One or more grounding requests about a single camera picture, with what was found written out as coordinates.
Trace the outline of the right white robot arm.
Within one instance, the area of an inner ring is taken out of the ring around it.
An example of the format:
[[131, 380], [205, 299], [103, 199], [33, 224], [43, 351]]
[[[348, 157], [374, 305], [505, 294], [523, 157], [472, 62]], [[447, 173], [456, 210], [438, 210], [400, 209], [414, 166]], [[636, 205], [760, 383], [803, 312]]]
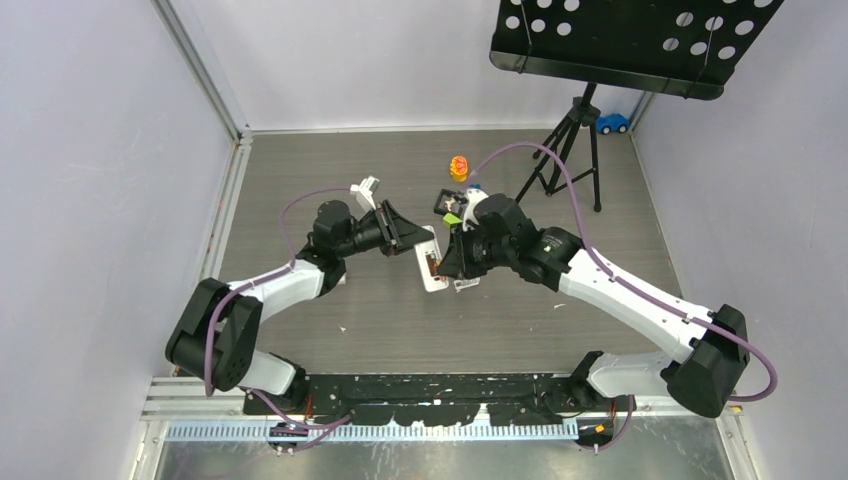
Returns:
[[574, 403], [596, 410], [608, 399], [663, 396], [688, 411], [718, 417], [750, 355], [744, 315], [711, 311], [670, 295], [609, 262], [559, 227], [537, 228], [519, 204], [479, 189], [442, 190], [434, 211], [450, 240], [436, 272], [472, 280], [508, 268], [522, 280], [586, 302], [658, 347], [654, 354], [587, 353], [569, 382]]

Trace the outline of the white battery cover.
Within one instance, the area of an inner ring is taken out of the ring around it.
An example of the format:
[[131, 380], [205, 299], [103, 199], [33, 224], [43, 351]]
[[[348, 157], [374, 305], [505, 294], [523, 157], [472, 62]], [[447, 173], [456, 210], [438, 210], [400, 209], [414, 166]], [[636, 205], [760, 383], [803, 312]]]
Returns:
[[455, 280], [453, 281], [454, 289], [455, 289], [457, 292], [463, 291], [463, 290], [468, 289], [468, 288], [475, 287], [475, 286], [477, 286], [477, 285], [479, 285], [479, 284], [480, 284], [480, 279], [479, 279], [479, 278], [474, 278], [474, 279], [455, 279]]

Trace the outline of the white remote control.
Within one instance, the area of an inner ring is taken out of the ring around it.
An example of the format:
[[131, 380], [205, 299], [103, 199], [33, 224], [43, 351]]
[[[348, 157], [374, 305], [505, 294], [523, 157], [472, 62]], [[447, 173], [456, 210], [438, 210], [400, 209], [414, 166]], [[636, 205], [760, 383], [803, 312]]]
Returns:
[[423, 229], [431, 234], [431, 238], [414, 246], [423, 287], [428, 293], [445, 290], [449, 287], [449, 279], [437, 274], [442, 255], [435, 236], [435, 229], [431, 225], [424, 225]]

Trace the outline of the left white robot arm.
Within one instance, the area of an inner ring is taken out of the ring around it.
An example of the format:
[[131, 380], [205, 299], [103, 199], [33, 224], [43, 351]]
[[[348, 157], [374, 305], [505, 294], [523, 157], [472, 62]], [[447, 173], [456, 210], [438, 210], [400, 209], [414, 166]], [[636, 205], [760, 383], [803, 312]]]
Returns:
[[296, 413], [307, 398], [305, 385], [295, 380], [299, 368], [258, 350], [261, 324], [329, 293], [345, 275], [347, 258], [370, 250], [396, 256], [434, 237], [389, 201], [361, 218], [355, 218], [343, 201], [325, 202], [291, 263], [237, 282], [201, 280], [166, 343], [165, 358], [201, 379], [208, 393], [260, 390], [280, 412]]

